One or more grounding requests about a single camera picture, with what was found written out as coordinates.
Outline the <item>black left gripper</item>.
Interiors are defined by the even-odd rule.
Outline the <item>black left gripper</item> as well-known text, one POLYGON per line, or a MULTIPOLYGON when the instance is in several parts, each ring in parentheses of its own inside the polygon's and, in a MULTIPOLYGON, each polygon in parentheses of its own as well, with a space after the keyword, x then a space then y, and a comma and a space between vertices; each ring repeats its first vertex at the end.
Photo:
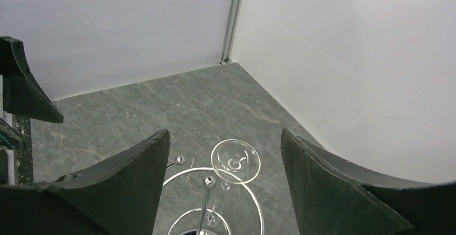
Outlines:
MULTIPOLYGON (((4 111, 44 122, 63 122, 63 114, 31 73, 21 40, 1 37, 1 75, 4 111)), ((22 149, 23 138, 1 118, 1 184, 16 183, 16 152, 22 149)))

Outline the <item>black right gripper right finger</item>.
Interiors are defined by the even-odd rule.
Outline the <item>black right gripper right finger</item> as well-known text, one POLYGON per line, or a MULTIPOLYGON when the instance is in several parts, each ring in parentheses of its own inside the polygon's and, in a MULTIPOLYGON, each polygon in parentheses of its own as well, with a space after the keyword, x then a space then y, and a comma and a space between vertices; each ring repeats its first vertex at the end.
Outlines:
POLYGON ((378 173, 286 128, 280 150, 300 234, 455 234, 455 182, 378 173))

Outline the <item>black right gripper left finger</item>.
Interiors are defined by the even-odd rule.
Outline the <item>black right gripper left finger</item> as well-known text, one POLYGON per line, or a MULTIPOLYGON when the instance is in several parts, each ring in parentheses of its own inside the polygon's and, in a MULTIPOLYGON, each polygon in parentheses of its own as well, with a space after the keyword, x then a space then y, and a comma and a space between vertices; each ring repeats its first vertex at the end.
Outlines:
POLYGON ((170 150, 162 129, 53 182, 1 185, 1 234, 152 234, 170 150))

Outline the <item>chrome wine glass rack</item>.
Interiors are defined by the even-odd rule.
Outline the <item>chrome wine glass rack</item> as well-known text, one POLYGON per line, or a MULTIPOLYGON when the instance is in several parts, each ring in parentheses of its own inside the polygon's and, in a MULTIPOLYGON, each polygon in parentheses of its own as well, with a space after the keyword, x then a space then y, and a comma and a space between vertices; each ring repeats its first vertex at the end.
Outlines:
POLYGON ((262 209, 249 186, 236 185, 224 190, 221 183, 212 166, 182 170, 162 185, 165 191, 183 192, 178 199, 169 198, 166 205, 179 216, 201 208, 204 218, 207 209, 214 210, 227 220, 233 234, 264 234, 262 209))

